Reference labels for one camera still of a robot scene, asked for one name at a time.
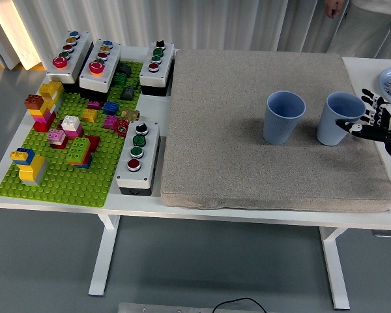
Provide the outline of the person's right hand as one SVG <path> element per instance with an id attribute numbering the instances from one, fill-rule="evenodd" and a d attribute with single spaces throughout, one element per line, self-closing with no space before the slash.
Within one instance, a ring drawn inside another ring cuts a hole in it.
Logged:
<path id="1" fill-rule="evenodd" d="M 341 13 L 343 15 L 347 12 L 347 5 L 349 4 L 346 0 L 325 0 L 324 10 L 328 18 L 334 19 Z"/>

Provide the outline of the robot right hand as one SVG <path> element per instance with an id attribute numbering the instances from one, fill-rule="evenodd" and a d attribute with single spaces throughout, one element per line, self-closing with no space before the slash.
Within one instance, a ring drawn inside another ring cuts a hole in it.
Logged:
<path id="1" fill-rule="evenodd" d="M 353 136 L 383 142 L 386 152 L 391 156 L 391 103 L 368 89 L 362 89 L 365 114 L 355 122 L 336 120 L 338 127 Z"/>

